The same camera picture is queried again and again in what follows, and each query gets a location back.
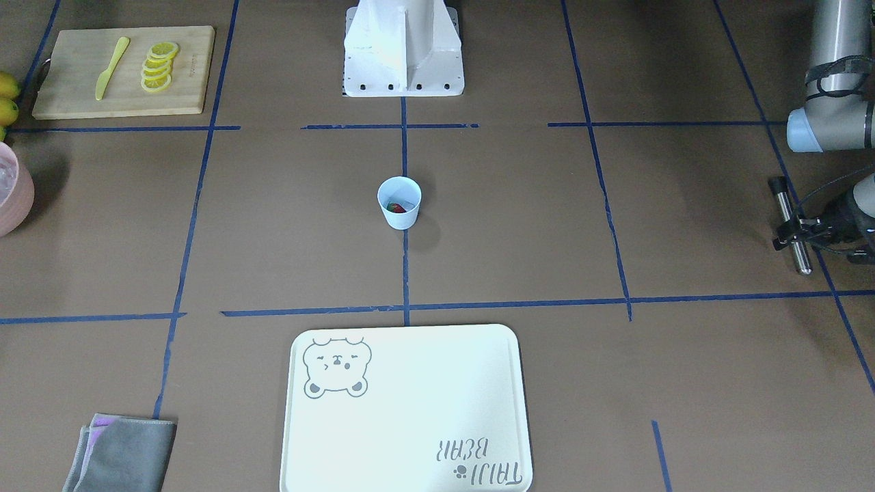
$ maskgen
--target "pink bowl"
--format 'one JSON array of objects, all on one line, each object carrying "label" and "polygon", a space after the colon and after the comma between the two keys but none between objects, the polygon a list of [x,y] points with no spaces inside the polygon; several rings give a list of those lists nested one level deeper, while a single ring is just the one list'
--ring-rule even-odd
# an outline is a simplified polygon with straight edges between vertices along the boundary
[{"label": "pink bowl", "polygon": [[0,194],[0,236],[18,227],[33,206],[33,179],[27,169],[18,163],[9,145],[0,142],[0,167],[13,171],[12,190],[3,198]]}]

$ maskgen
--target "wooden cutting board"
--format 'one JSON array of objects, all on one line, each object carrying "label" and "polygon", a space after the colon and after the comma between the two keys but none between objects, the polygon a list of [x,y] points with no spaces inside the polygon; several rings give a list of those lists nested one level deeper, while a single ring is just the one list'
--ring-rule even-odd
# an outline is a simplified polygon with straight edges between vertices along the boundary
[{"label": "wooden cutting board", "polygon": [[[116,41],[130,45],[96,101],[97,76],[109,65]],[[137,27],[61,31],[49,72],[33,105],[38,120],[115,116],[194,115],[203,112],[213,55],[215,30],[210,25]],[[149,48],[161,41],[179,45],[172,83],[157,93],[140,87],[140,72]]]}]

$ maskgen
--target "knife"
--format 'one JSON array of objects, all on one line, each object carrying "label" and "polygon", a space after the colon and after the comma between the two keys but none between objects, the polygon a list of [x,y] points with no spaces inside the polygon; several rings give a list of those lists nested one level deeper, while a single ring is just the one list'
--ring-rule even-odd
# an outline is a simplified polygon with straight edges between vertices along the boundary
[{"label": "knife", "polygon": [[103,99],[103,93],[107,90],[109,78],[112,77],[112,73],[116,70],[116,65],[118,65],[118,60],[122,59],[124,50],[128,49],[129,44],[130,38],[125,38],[124,36],[120,37],[118,42],[115,43],[115,51],[112,52],[112,59],[109,60],[109,67],[97,77],[97,87],[94,88],[94,98],[97,101]]}]

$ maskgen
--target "bear drawing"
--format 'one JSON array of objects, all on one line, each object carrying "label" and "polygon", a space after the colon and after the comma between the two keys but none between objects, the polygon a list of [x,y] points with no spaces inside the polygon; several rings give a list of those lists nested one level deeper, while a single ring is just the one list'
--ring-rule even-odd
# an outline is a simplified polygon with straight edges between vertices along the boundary
[{"label": "bear drawing", "polygon": [[304,351],[307,383],[304,393],[319,398],[326,391],[346,391],[351,397],[360,397],[368,390],[365,371],[371,362],[371,347],[359,340],[313,340]]}]

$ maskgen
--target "gray cloth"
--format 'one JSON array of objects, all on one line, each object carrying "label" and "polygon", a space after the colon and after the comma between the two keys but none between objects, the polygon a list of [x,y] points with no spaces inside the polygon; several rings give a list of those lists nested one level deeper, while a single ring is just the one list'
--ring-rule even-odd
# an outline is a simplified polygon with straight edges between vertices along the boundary
[{"label": "gray cloth", "polygon": [[95,415],[80,431],[62,492],[159,492],[175,432],[166,420]]}]

